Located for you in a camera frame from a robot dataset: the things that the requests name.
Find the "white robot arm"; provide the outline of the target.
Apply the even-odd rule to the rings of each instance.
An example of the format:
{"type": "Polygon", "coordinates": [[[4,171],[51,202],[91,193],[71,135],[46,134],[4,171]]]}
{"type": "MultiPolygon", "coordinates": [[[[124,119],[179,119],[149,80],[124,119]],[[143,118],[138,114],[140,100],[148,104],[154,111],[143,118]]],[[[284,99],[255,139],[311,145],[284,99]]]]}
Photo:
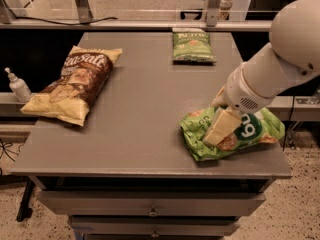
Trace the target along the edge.
{"type": "Polygon", "coordinates": [[[228,77],[203,141],[216,146],[281,92],[320,75],[320,0],[296,0],[274,17],[269,42],[228,77]]]}

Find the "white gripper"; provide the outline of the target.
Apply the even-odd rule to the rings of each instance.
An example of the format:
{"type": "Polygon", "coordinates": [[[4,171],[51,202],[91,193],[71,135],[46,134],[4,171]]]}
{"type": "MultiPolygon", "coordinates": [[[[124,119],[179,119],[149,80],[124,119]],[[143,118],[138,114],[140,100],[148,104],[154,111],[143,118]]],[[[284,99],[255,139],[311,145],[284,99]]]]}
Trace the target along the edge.
{"type": "MultiPolygon", "coordinates": [[[[227,104],[247,114],[254,114],[268,106],[274,96],[263,97],[256,93],[244,77],[246,62],[241,63],[228,77],[224,86],[211,102],[212,107],[226,106],[227,104]]],[[[211,126],[207,130],[203,142],[216,146],[227,136],[233,133],[242,123],[239,111],[218,108],[214,114],[211,126]]]]}

